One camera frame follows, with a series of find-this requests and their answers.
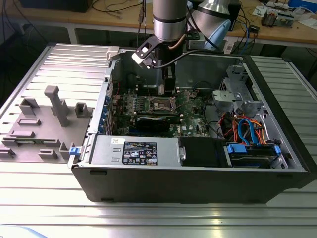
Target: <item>wooden desk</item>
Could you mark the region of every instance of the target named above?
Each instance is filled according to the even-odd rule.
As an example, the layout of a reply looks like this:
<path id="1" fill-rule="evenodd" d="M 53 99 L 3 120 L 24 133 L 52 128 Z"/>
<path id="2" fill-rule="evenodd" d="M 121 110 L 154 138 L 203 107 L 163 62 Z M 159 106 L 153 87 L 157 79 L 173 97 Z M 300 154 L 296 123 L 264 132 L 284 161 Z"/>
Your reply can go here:
<path id="1" fill-rule="evenodd" d="M 121 2 L 119 0 L 106 0 L 106 4 L 113 4 Z M 275 44 L 275 45 L 287 45 L 287 46 L 299 46 L 299 47 L 317 47 L 317 30 L 309 28 L 298 22 L 294 23 L 293 28 L 286 27 L 263 27 L 261 26 L 261 18 L 253 16 L 253 8 L 260 3 L 257 0 L 241 0 L 243 8 L 245 10 L 246 17 L 252 22 L 252 24 L 259 26 L 260 31 L 257 37 L 257 43 L 263 44 Z M 77 36 L 75 29 L 97 29 L 108 31 L 124 31 L 124 32 L 137 32 L 138 30 L 138 15 L 141 6 L 135 6 L 121 11 L 121 19 L 111 16 L 104 12 L 99 12 L 94 9 L 89 9 L 86 13 L 47 10 L 47 9 L 32 9 L 22 8 L 20 3 L 17 2 L 20 10 L 23 14 L 31 20 L 34 24 L 50 25 L 66 27 L 69 33 L 69 37 L 72 44 L 77 44 Z M 110 7 L 111 10 L 124 8 L 127 6 L 138 4 L 138 0 L 129 0 L 127 3 Z M 105 9 L 105 1 L 100 0 L 96 5 L 96 8 L 100 10 Z M 153 5 L 147 4 L 147 32 L 153 33 Z M 24 18 L 21 18 L 20 13 L 16 10 L 14 5 L 8 6 L 7 14 L 11 21 L 18 22 L 20 24 L 26 23 Z M 228 32 L 226 40 L 228 44 L 226 47 L 229 49 L 232 43 L 236 42 L 239 37 L 243 37 L 244 31 L 240 24 L 236 24 L 234 31 Z"/>

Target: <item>circuit board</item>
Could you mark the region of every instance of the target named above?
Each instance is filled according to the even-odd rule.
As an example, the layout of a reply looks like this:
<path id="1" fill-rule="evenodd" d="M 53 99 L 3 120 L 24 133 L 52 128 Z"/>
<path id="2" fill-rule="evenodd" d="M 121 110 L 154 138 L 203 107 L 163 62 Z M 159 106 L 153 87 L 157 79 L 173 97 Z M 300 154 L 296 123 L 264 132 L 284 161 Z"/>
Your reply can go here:
<path id="1" fill-rule="evenodd" d="M 174 138 L 180 136 L 209 137 L 205 126 L 204 97 L 196 97 L 184 90 L 174 97 L 141 96 L 124 93 L 115 101 L 115 134 L 121 136 L 150 136 Z M 137 117 L 166 118 L 171 121 L 168 131 L 160 133 L 140 132 L 135 125 Z"/>

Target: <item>power supply label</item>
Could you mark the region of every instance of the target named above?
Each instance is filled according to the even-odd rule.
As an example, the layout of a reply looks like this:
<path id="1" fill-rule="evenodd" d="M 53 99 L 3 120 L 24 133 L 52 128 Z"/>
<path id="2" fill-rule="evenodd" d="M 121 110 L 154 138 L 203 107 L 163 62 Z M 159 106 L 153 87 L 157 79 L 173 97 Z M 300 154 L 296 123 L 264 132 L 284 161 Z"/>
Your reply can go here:
<path id="1" fill-rule="evenodd" d="M 122 163 L 124 165 L 158 165 L 156 142 L 124 142 Z"/>

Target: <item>gray plastic block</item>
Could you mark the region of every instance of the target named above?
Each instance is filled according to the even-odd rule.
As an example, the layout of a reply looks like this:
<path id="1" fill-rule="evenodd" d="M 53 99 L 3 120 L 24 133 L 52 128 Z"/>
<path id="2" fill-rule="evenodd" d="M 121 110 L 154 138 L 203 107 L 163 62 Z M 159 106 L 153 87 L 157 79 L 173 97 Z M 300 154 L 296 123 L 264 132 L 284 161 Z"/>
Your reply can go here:
<path id="1" fill-rule="evenodd" d="M 55 150 L 40 149 L 39 156 L 42 159 L 57 159 L 57 153 Z"/>
<path id="2" fill-rule="evenodd" d="M 38 108 L 39 105 L 37 104 L 36 100 L 34 98 L 25 98 L 19 105 L 22 113 L 25 116 L 34 116 L 33 108 Z"/>
<path id="3" fill-rule="evenodd" d="M 78 118 L 75 113 L 75 107 L 69 107 L 68 127 L 61 127 L 57 117 L 52 115 L 51 106 L 40 106 L 39 108 L 33 108 L 36 116 L 30 116 L 27 119 L 39 119 L 41 125 L 19 125 L 18 122 L 21 119 L 26 119 L 22 113 L 12 126 L 12 129 L 6 137 L 3 138 L 3 144 L 0 148 L 11 148 L 14 152 L 15 162 L 36 162 L 36 163 L 67 163 L 68 150 L 65 151 L 65 158 L 59 152 L 60 144 L 55 143 L 58 139 L 60 142 L 64 142 L 66 147 L 72 142 L 76 146 L 82 145 L 87 126 L 90 121 L 90 115 L 92 114 L 92 108 L 88 108 L 88 118 Z M 10 137 L 10 133 L 13 131 L 33 131 L 35 134 L 34 138 L 23 138 L 23 137 Z M 38 155 L 40 149 L 54 149 L 57 154 L 56 159 L 41 159 Z M 12 162 L 12 158 L 0 158 L 0 162 Z"/>
<path id="4" fill-rule="evenodd" d="M 69 113 L 69 108 L 68 108 L 68 106 L 67 106 L 67 104 L 66 104 L 65 99 L 62 99 L 60 102 L 61 102 L 61 106 L 62 106 L 64 112 L 66 113 L 66 115 L 68 115 L 68 113 Z M 55 110 L 54 110 L 53 107 L 51 107 L 51 110 L 52 110 L 53 115 L 56 116 Z"/>
<path id="5" fill-rule="evenodd" d="M 86 103 L 76 103 L 75 113 L 78 118 L 88 118 L 90 116 Z"/>
<path id="6" fill-rule="evenodd" d="M 35 98 L 25 98 L 25 100 L 28 102 L 28 104 L 32 107 L 32 108 L 39 108 L 38 103 L 36 102 Z"/>
<path id="7" fill-rule="evenodd" d="M 14 151 L 10 148 L 0 148 L 0 158 L 13 158 Z"/>
<path id="8" fill-rule="evenodd" d="M 15 141 L 15 139 L 3 139 L 2 144 L 7 146 L 7 147 L 12 147 L 12 146 L 19 146 L 19 144 Z"/>
<path id="9" fill-rule="evenodd" d="M 19 130 L 13 130 L 9 136 L 14 137 L 22 137 L 22 138 L 34 138 L 35 133 L 32 131 L 19 131 Z"/>
<path id="10" fill-rule="evenodd" d="M 71 147 L 75 147 L 75 144 L 72 142 L 71 145 L 70 145 L 70 148 Z M 63 142 L 60 147 L 59 147 L 59 150 L 58 150 L 61 154 L 61 156 L 63 157 L 63 159 L 65 160 L 69 160 L 69 157 L 70 157 L 70 154 L 69 154 L 69 149 L 66 147 L 65 143 Z"/>
<path id="11" fill-rule="evenodd" d="M 43 144 L 46 146 L 46 147 L 58 147 L 60 146 L 60 141 L 59 139 L 56 139 L 54 141 L 50 140 L 50 141 L 43 141 Z"/>
<path id="12" fill-rule="evenodd" d="M 40 125 L 41 121 L 39 119 L 20 119 L 18 121 L 19 125 Z"/>
<path id="13" fill-rule="evenodd" d="M 58 92 L 59 92 L 59 88 L 57 86 L 49 85 L 46 87 L 44 94 L 50 99 L 52 106 L 54 108 L 54 112 L 58 118 L 60 125 L 62 127 L 67 127 L 69 124 L 69 121 L 67 119 L 63 106 L 60 102 Z"/>

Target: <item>white sticker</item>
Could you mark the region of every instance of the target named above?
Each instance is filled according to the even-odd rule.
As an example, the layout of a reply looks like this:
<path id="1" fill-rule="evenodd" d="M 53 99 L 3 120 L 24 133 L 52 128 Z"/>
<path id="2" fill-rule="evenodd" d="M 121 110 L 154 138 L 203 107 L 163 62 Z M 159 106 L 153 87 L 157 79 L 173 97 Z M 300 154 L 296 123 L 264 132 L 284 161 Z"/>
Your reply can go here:
<path id="1" fill-rule="evenodd" d="M 125 142 L 124 138 L 112 138 L 111 139 L 111 144 L 123 145 L 124 142 Z"/>

